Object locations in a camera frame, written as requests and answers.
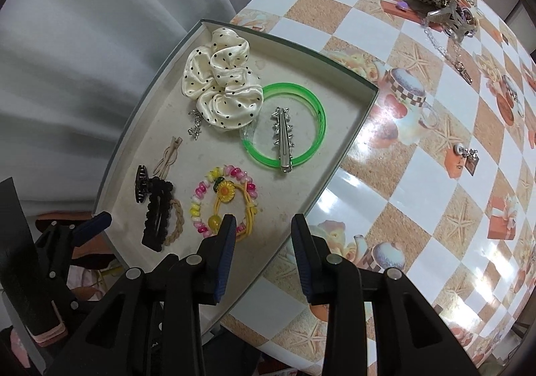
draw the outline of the metal screw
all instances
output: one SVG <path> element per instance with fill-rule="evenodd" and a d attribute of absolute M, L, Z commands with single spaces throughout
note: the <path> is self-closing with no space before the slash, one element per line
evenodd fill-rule
<path fill-rule="evenodd" d="M 387 270 L 387 276 L 393 280 L 400 279 L 402 277 L 402 272 L 394 267 L 391 267 Z"/>
<path fill-rule="evenodd" d="M 329 264 L 341 264 L 342 263 L 342 257 L 337 254 L 329 254 L 326 257 L 326 261 L 328 261 Z"/>
<path fill-rule="evenodd" d="M 141 270 L 134 267 L 132 269 L 127 270 L 127 279 L 136 279 L 141 274 Z"/>
<path fill-rule="evenodd" d="M 189 265 L 197 265 L 199 264 L 203 258 L 201 258 L 201 255 L 194 254 L 190 255 L 188 258 L 186 258 L 186 263 Z"/>

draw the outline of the sunflower charm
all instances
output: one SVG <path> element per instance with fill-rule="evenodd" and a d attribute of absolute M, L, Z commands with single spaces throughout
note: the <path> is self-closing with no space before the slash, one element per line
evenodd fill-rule
<path fill-rule="evenodd" d="M 218 192 L 216 194 L 222 202 L 230 202 L 235 195 L 234 184 L 228 180 L 222 181 L 218 184 Z"/>

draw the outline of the cardboard tray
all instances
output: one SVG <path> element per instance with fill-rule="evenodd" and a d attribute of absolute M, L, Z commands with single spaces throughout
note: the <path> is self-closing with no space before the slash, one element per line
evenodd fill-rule
<path fill-rule="evenodd" d="M 283 174 L 267 168 L 250 157 L 243 148 L 238 131 L 223 131 L 204 124 L 197 141 L 188 135 L 193 126 L 195 102 L 181 93 L 181 78 L 189 53 L 210 43 L 212 31 L 219 27 L 232 28 L 250 45 L 248 64 L 261 77 L 263 86 L 275 82 L 293 82 L 311 90 L 326 112 L 326 135 L 320 149 L 308 162 Z M 106 231 L 118 258 L 125 266 L 137 266 L 151 271 L 168 253 L 185 257 L 195 253 L 202 236 L 191 223 L 190 199 L 195 187 L 215 166 L 233 164 L 248 172 L 259 194 L 258 214 L 251 236 L 237 243 L 227 284 L 226 294 L 215 307 L 202 306 L 202 333 L 207 332 L 237 302 L 240 296 L 262 273 L 290 235 L 290 221 L 296 213 L 307 213 L 336 171 L 341 159 L 353 143 L 370 111 L 378 90 L 364 78 L 327 57 L 281 38 L 248 28 L 210 20 L 200 21 L 173 50 L 151 85 L 141 97 L 128 121 L 115 152 L 108 164 L 99 189 L 94 213 L 108 211 L 113 222 Z M 277 97 L 267 100 L 261 116 L 271 113 Z M 314 120 L 301 103 L 289 106 L 291 124 L 309 126 Z M 266 124 L 259 124 L 266 134 Z M 301 147 L 310 146 L 314 126 L 309 136 L 296 136 L 293 141 Z M 134 180 L 139 164 L 152 169 L 169 146 L 172 136 L 181 137 L 178 158 L 170 168 L 167 180 L 175 187 L 174 197 L 184 210 L 184 231 L 171 246 L 160 253 L 142 246 L 147 202 L 137 204 Z M 201 214 L 206 223 L 212 215 L 211 190 L 202 203 Z M 231 212 L 242 221 L 244 205 L 240 195 L 220 210 Z M 171 212 L 170 230 L 175 227 Z"/>

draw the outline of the yellow bead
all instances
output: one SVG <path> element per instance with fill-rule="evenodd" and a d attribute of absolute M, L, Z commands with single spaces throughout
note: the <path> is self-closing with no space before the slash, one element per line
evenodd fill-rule
<path fill-rule="evenodd" d="M 220 226 L 221 226 L 221 217 L 219 215 L 211 215 L 209 218 L 208 218 L 208 227 L 215 231 L 215 232 L 218 232 L 219 229 L 220 229 Z"/>

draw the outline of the silver snap hair clip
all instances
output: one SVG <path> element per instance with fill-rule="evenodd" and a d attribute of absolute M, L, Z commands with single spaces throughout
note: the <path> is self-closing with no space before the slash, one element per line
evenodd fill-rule
<path fill-rule="evenodd" d="M 290 121 L 288 108 L 277 107 L 275 109 L 275 113 L 272 114 L 272 117 L 275 119 L 274 135 L 277 136 L 277 140 L 274 141 L 274 145 L 279 146 L 279 161 L 281 170 L 284 173 L 288 173 L 292 171 L 292 155 L 290 153 L 290 148 L 294 147 L 294 143 L 290 141 L 292 134 L 289 134 L 289 132 L 292 130 L 292 125 L 287 123 Z"/>

